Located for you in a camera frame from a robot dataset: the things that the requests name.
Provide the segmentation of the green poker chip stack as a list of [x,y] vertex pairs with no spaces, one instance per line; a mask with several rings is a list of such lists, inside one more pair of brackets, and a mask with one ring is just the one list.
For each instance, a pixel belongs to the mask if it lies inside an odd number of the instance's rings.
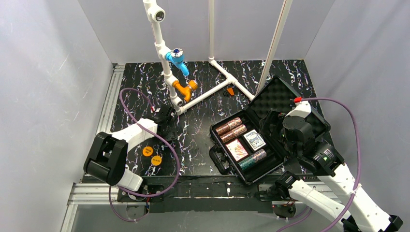
[[264,149],[260,149],[254,154],[244,158],[241,160],[238,165],[241,171],[246,171],[251,167],[255,166],[258,162],[265,159],[267,157],[267,152]]

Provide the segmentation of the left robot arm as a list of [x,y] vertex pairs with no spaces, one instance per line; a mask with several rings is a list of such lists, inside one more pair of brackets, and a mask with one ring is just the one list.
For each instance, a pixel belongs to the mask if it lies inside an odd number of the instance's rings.
[[174,118],[175,109],[163,106],[122,130],[97,133],[85,160],[84,172],[111,186],[138,191],[143,178],[126,168],[128,153],[155,136],[170,140]]

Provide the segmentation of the yellow dealer button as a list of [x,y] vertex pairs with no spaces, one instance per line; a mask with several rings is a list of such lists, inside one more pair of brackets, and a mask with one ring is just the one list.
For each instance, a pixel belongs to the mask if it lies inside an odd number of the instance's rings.
[[142,155],[145,157],[150,157],[153,154],[153,148],[151,146],[146,146],[142,149]]
[[159,166],[162,163],[162,157],[159,155],[155,155],[151,158],[151,164],[153,166]]

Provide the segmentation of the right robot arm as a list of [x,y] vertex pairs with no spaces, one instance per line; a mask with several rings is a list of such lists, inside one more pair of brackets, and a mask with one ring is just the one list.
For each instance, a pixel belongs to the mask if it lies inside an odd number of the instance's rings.
[[399,231],[403,220],[386,213],[371,199],[334,146],[315,140],[313,127],[306,119],[309,114],[307,110],[293,109],[287,114],[270,110],[261,122],[261,130],[280,138],[291,157],[326,184],[339,201],[291,172],[280,176],[272,191],[282,198],[300,201],[330,220],[325,232],[334,227],[343,232]]

